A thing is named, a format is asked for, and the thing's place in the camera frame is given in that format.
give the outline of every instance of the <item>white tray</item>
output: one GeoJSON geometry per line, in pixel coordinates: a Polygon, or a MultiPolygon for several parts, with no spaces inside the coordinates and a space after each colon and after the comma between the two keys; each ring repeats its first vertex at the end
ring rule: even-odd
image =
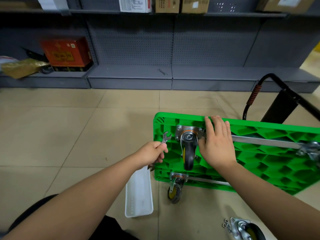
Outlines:
{"type": "Polygon", "coordinates": [[[125,186],[124,214],[128,218],[153,212],[150,170],[147,168],[135,171],[125,186]]]}

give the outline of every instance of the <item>black pants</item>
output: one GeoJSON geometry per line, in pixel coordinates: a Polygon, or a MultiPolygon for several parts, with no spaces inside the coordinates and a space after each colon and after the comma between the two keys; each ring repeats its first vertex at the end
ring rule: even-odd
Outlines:
{"type": "MultiPolygon", "coordinates": [[[[48,196],[39,200],[37,203],[30,206],[25,212],[23,212],[9,227],[8,232],[12,231],[16,226],[18,226],[23,220],[25,220],[28,216],[34,213],[37,209],[39,209],[42,205],[47,203],[57,194],[48,196]]],[[[138,238],[132,236],[131,234],[125,232],[121,229],[120,225],[116,221],[116,219],[105,216],[94,233],[91,235],[89,240],[97,240],[97,239],[126,239],[126,240],[138,240],[138,238]]]]}

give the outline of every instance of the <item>green platform edge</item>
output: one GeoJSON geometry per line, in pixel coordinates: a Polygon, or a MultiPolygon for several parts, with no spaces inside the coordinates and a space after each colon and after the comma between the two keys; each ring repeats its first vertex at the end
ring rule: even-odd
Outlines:
{"type": "MultiPolygon", "coordinates": [[[[283,125],[258,121],[225,119],[230,122],[231,132],[238,136],[258,134],[266,139],[283,138],[293,142],[320,142],[320,128],[283,125]]],[[[159,112],[153,120],[153,139],[162,141],[162,135],[168,131],[172,138],[167,141],[169,152],[162,163],[155,165],[154,177],[157,181],[169,182],[170,172],[186,173],[201,177],[225,181],[196,150],[198,158],[194,168],[185,171],[181,158],[180,144],[175,140],[177,125],[205,128],[205,117],[179,113],[159,112]]],[[[308,155],[296,155],[296,149],[234,142],[235,154],[239,164],[250,172],[270,182],[287,193],[294,195],[320,180],[320,171],[308,155]]],[[[234,191],[230,186],[189,180],[185,185],[208,189],[234,191]]]]}

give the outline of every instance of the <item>person's left hand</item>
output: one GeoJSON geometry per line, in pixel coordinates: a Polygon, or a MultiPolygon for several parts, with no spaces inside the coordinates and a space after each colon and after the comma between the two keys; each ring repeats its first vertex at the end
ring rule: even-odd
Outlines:
{"type": "Polygon", "coordinates": [[[163,162],[164,152],[168,153],[168,148],[166,143],[160,143],[160,141],[149,141],[132,154],[138,162],[139,169],[152,163],[163,162]]]}

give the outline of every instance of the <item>orange-red box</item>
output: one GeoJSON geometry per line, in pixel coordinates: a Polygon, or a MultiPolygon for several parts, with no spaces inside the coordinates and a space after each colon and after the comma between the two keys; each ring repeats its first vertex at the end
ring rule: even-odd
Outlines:
{"type": "Polygon", "coordinates": [[[85,67],[92,62],[85,37],[43,38],[40,45],[50,64],[55,67],[85,67]]]}

